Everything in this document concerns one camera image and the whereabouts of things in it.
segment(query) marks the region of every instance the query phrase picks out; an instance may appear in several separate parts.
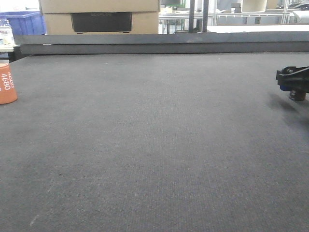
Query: blue plastic crate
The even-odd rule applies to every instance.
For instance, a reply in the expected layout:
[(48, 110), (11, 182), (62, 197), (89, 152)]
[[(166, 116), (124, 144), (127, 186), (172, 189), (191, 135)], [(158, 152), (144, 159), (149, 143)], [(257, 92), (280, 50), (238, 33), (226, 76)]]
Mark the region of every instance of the blue plastic crate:
[(43, 35), (46, 33), (44, 17), (39, 11), (1, 12), (12, 27), (13, 35)]

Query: black pole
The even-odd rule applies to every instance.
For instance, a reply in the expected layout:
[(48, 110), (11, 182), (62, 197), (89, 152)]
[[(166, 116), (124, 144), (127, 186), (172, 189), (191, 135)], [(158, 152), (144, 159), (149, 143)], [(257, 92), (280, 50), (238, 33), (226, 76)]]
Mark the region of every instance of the black pole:
[(195, 0), (190, 0), (189, 33), (193, 33)]
[(207, 32), (208, 7), (209, 7), (209, 0), (204, 0), (204, 3), (203, 3), (203, 26), (202, 26), (202, 32)]

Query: gray felt surface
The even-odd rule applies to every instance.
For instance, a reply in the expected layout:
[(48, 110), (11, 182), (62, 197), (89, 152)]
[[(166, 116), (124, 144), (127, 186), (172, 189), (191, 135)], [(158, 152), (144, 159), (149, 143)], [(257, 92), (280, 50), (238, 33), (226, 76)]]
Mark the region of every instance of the gray felt surface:
[(0, 232), (307, 232), (309, 54), (29, 57), (0, 106)]

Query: orange cup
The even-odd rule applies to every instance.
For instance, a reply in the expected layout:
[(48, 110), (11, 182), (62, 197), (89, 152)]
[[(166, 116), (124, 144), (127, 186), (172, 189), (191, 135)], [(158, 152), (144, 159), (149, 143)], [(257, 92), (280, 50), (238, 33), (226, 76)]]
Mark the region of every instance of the orange cup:
[(17, 100), (17, 93), (12, 80), (10, 65), (0, 63), (0, 104), (8, 104)]

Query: water bottle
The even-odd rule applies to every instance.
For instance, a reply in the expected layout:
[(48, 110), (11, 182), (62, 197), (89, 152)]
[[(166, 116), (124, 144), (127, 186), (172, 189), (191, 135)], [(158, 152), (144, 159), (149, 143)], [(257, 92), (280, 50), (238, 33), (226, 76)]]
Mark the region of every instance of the water bottle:
[(14, 46), (14, 37), (11, 25), (5, 17), (0, 17), (0, 38), (3, 39), (3, 45), (6, 47)]

